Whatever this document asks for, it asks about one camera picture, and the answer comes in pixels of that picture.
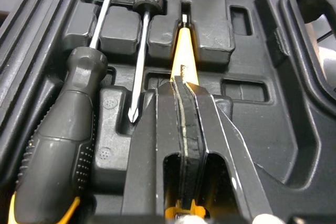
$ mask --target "metal shaft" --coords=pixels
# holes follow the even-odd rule
[[[104,0],[103,5],[101,6],[101,11],[100,11],[100,14],[97,20],[97,25],[96,25],[96,28],[94,29],[95,31],[93,32],[91,43],[89,45],[90,48],[94,48],[94,49],[98,48],[100,31],[104,24],[104,20],[105,20],[107,11],[109,9],[110,3],[111,3],[111,0]]]
[[[145,12],[142,19],[142,31],[138,51],[138,59],[136,61],[137,63],[133,82],[131,107],[128,111],[128,117],[132,123],[134,123],[139,116],[139,100],[142,87],[143,68],[145,64],[145,57],[147,51],[147,36],[148,36],[150,19],[151,19],[150,13]]]

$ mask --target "screwdriver tip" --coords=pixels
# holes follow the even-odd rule
[[[139,109],[136,108],[134,111],[132,111],[132,108],[128,111],[128,118],[130,119],[131,123],[135,123],[139,116]]]
[[[182,23],[187,24],[188,23],[188,15],[187,14],[182,14]]]

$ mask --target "yellow handle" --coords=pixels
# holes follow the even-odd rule
[[[183,27],[178,32],[178,40],[174,56],[171,79],[181,75],[181,66],[184,68],[183,80],[198,85],[193,44],[189,28]]]

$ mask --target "screwdriver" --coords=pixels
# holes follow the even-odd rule
[[[90,46],[71,52],[60,95],[28,141],[9,224],[66,224],[80,203],[94,151],[93,100],[107,73],[107,58],[97,48],[110,2],[103,2]]]
[[[143,14],[143,18],[138,58],[136,61],[137,63],[133,82],[132,100],[130,109],[128,111],[128,117],[131,123],[134,123],[139,116],[140,94],[142,87],[145,56],[147,51],[149,22],[151,20],[151,15],[163,12],[163,0],[134,0],[133,9]]]

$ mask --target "tool case compartment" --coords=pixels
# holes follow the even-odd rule
[[[127,114],[142,28],[133,1],[112,0],[100,34],[108,71],[94,104],[91,183],[71,223],[121,212],[137,127]],[[0,223],[7,223],[27,142],[57,99],[69,54],[88,45],[102,2],[0,0]],[[273,214],[333,223],[326,220],[336,219],[336,89],[307,24],[325,15],[335,39],[336,0],[164,0],[150,23],[142,111],[170,79],[181,11],[191,16],[200,86],[241,132]]]

